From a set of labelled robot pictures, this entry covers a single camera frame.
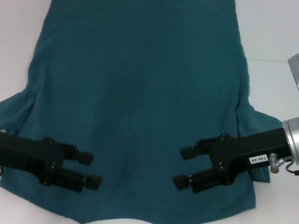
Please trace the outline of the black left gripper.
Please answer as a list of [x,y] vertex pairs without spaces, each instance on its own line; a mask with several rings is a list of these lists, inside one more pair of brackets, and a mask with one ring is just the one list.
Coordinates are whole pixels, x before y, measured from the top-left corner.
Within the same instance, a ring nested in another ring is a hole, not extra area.
[[31,140],[0,132],[0,166],[27,171],[44,185],[56,185],[74,192],[96,191],[103,178],[61,169],[64,159],[90,165],[94,155],[51,138]]

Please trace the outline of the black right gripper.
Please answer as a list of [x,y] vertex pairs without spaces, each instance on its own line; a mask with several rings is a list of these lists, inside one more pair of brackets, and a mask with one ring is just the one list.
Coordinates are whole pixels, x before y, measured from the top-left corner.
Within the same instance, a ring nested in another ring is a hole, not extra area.
[[172,181],[177,190],[191,188],[198,193],[222,184],[231,185],[240,173],[270,165],[270,154],[279,158],[292,154],[283,128],[241,138],[225,134],[217,140],[199,139],[193,146],[180,149],[184,160],[209,155],[210,151],[212,168],[174,176]]

